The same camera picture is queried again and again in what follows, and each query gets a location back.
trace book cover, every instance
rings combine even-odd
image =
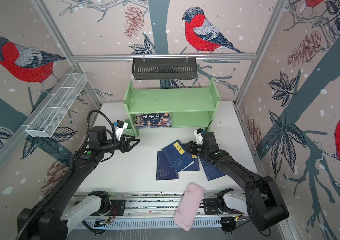
[[[194,159],[194,163],[190,165],[188,168],[183,170],[184,172],[196,172],[199,171],[199,161],[198,157],[195,155],[191,155],[191,158]]]
[[[188,152],[183,150],[183,146],[179,140],[163,148],[162,151],[165,153],[176,173],[185,170],[188,166],[194,163],[194,159]]]
[[[137,113],[134,128],[171,127],[171,113]]]
[[[204,170],[204,173],[206,174],[207,181],[217,179],[219,177],[226,176],[224,172],[216,169],[213,165],[207,163],[203,158],[199,158],[201,160],[201,164]]]
[[[172,169],[163,151],[158,151],[157,157],[157,181],[178,179],[178,174]]]

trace white wire basket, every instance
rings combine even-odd
[[[32,137],[51,137],[87,82],[85,74],[72,73],[26,129]]]

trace white table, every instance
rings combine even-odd
[[[101,111],[111,122],[124,121],[127,113],[123,103],[103,103]],[[94,126],[106,126],[108,122],[98,115]],[[196,141],[194,130],[197,128],[153,128],[141,129],[141,142],[130,152],[115,151],[114,156],[100,163],[96,169],[82,182],[77,193],[103,190],[108,192],[137,193],[176,193],[184,192],[189,183],[194,182],[205,191],[221,191],[225,188],[240,187],[230,177],[224,176],[207,181],[204,170],[199,164],[198,172],[180,172],[178,180],[156,181],[157,151],[170,143],[180,140],[182,143]],[[211,131],[220,149],[230,155],[247,169],[257,172],[249,147],[240,127],[237,115],[230,101],[221,102]]]

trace book on shelf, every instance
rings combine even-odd
[[[179,140],[164,147],[162,151],[165,153],[168,161],[176,173],[185,170],[194,163],[191,154],[186,152]]]
[[[171,113],[137,113],[134,128],[171,127]]]
[[[158,151],[157,155],[157,181],[178,179],[178,174],[172,168],[164,152]]]

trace black metal basket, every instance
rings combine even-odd
[[[134,79],[194,79],[196,58],[146,58],[134,59]]]

